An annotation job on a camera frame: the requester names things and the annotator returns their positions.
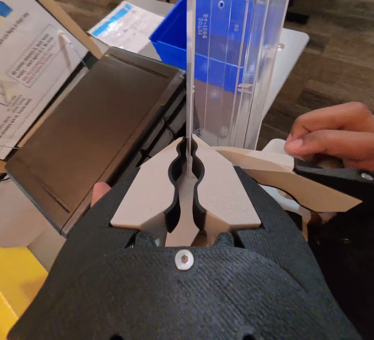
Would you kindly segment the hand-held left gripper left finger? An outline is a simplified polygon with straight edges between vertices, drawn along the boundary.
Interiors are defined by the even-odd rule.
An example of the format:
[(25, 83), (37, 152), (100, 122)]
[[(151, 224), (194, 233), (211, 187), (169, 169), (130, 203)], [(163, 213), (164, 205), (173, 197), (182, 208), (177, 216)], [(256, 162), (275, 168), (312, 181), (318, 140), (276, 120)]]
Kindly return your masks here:
[(171, 233), (180, 220), (177, 180), (186, 139), (180, 137), (141, 165), (110, 224), (148, 233)]

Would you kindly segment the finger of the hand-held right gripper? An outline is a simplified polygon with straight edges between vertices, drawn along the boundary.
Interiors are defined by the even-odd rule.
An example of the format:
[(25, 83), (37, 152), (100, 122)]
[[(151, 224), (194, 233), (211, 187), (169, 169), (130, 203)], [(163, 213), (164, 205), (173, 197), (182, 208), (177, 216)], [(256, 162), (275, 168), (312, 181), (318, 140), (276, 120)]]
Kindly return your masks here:
[[(263, 152), (286, 154), (284, 150), (285, 140), (273, 139), (264, 148)], [(302, 207), (296, 200), (281, 189), (261, 186), (274, 200), (287, 212), (294, 223), (308, 223), (311, 220), (311, 212)]]
[(360, 199), (296, 174), (291, 156), (227, 146), (213, 149), (260, 185), (282, 190), (313, 212), (346, 212), (362, 203)]

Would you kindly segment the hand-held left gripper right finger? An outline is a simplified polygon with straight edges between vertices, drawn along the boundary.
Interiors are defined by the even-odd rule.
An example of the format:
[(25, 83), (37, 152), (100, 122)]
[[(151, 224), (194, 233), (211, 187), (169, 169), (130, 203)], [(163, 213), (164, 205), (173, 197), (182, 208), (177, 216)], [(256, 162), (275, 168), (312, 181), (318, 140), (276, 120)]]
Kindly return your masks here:
[(261, 221), (234, 165), (196, 135), (191, 136), (193, 220), (208, 239), (259, 228)]

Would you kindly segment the black drawer cabinet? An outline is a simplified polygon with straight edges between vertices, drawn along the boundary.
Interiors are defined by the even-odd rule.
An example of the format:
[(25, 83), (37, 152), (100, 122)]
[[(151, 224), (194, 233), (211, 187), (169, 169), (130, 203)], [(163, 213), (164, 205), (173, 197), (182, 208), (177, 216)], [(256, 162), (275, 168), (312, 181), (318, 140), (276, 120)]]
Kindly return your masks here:
[(113, 185), (176, 132), (186, 72), (109, 48), (7, 162), (6, 171), (37, 209), (67, 237), (88, 210), (97, 182)]

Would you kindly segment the clear plastic drawer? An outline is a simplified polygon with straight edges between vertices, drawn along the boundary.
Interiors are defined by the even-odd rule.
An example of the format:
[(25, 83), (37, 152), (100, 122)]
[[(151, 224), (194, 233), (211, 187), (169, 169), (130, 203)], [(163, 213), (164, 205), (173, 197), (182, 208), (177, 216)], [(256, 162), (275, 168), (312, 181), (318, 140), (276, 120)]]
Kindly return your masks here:
[(289, 0), (187, 0), (187, 172), (192, 135), (255, 149)]

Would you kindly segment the grey desk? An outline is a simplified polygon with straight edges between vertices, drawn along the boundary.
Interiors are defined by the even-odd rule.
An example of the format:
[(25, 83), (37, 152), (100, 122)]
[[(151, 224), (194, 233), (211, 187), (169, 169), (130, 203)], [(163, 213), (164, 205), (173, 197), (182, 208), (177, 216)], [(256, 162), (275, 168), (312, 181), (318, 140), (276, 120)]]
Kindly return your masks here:
[[(151, 13), (165, 17), (174, 7), (173, 4), (153, 0), (125, 0), (129, 4), (143, 8)], [(285, 48), (278, 52), (272, 75), (272, 82), (265, 104), (264, 113), (267, 113), (274, 102), (281, 87), (294, 68), (302, 51), (306, 47), (309, 37), (307, 34), (283, 28), (280, 43)], [(87, 55), (84, 60), (86, 65), (77, 67), (63, 90), (44, 113), (46, 118), (43, 123), (61, 106), (69, 95), (75, 95), (83, 90), (87, 83), (87, 76), (92, 66), (95, 66), (96, 58)], [(75, 137), (63, 137), (62, 148), (67, 147), (67, 152), (52, 158), (52, 169), (49, 176), (62, 184), (62, 194), (67, 195), (67, 200), (73, 200), (73, 205), (67, 211), (56, 202), (54, 197), (46, 194), (46, 199), (51, 200), (50, 205), (42, 205), (41, 199), (31, 196), (31, 189), (24, 189), (21, 179), (24, 168), (16, 167), (16, 178), (7, 176), (1, 182), (1, 250), (5, 248), (31, 248), (35, 258), (46, 270), (49, 270), (61, 249), (64, 239), (76, 221), (87, 211), (92, 198), (92, 188), (96, 182), (106, 181), (113, 186), (123, 180), (134, 167), (139, 166), (146, 156), (141, 152), (131, 153), (130, 157), (119, 160), (111, 175), (104, 175), (104, 143), (100, 143), (95, 136), (93, 147), (87, 145), (87, 139), (78, 141)]]

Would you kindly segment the person's left hand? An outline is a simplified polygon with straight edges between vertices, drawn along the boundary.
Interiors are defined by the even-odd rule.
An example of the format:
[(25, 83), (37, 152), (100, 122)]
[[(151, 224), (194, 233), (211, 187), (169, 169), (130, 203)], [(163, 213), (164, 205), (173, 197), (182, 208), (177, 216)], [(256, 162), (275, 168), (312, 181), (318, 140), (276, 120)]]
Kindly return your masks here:
[(111, 187), (105, 182), (95, 183), (92, 190), (90, 207), (93, 207), (97, 201), (99, 201), (108, 191), (110, 191), (110, 189)]

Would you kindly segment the person's right hand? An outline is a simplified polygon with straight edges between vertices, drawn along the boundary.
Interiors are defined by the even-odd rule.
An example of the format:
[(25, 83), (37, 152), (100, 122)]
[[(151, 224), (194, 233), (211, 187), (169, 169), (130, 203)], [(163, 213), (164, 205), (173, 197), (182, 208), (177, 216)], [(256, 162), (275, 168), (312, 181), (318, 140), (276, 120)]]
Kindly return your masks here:
[(345, 167), (373, 171), (374, 116), (359, 102), (310, 111), (294, 121), (284, 149), (305, 160), (329, 155)]

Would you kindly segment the set of clear cabinet drawers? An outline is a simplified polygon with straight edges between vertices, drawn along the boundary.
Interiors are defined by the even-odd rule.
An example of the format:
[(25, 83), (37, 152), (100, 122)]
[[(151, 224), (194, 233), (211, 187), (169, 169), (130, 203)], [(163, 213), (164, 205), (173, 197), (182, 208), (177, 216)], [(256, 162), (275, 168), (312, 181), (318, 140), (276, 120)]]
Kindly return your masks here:
[(162, 115), (151, 134), (141, 147), (142, 158), (138, 166), (154, 157), (170, 143), (185, 135), (186, 123), (186, 90), (175, 98), (173, 103)]

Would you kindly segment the person's dark top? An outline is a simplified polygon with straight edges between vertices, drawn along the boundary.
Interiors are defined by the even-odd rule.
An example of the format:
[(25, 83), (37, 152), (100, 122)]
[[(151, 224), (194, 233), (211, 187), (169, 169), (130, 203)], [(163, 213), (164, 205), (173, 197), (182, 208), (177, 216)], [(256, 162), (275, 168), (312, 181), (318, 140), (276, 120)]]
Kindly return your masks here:
[(308, 244), (342, 311), (374, 339), (374, 207), (365, 202), (308, 225)]

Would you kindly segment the yellow bin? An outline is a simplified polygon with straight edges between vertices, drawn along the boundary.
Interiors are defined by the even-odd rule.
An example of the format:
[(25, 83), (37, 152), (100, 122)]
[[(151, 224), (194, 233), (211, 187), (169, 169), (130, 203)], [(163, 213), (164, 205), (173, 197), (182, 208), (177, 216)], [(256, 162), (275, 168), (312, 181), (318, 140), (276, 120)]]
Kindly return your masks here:
[(26, 247), (0, 249), (0, 339), (31, 304), (48, 272)]

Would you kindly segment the blue plastic bin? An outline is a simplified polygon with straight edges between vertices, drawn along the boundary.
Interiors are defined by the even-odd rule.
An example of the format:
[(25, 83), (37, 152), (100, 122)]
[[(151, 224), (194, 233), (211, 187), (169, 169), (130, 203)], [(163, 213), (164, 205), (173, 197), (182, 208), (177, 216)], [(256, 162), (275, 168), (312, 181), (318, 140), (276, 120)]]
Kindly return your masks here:
[[(241, 83), (255, 0), (196, 0), (195, 79), (234, 93)], [(187, 69), (187, 0), (179, 0), (150, 40), (161, 61)]]

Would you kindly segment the laminated printed sheet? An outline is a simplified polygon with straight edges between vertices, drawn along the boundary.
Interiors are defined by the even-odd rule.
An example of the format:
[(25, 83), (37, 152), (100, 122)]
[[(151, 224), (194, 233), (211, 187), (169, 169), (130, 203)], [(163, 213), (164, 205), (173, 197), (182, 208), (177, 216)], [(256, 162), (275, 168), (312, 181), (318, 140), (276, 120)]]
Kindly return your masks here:
[(161, 15), (122, 2), (88, 33), (110, 47), (140, 53), (163, 20)]

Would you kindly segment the white printed sign board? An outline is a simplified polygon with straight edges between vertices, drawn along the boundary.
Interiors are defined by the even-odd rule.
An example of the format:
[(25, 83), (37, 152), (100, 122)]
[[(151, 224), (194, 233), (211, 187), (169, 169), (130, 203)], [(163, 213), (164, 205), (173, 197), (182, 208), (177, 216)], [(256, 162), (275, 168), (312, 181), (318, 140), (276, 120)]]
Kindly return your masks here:
[(18, 149), (74, 71), (101, 56), (54, 0), (1, 0), (1, 160)]

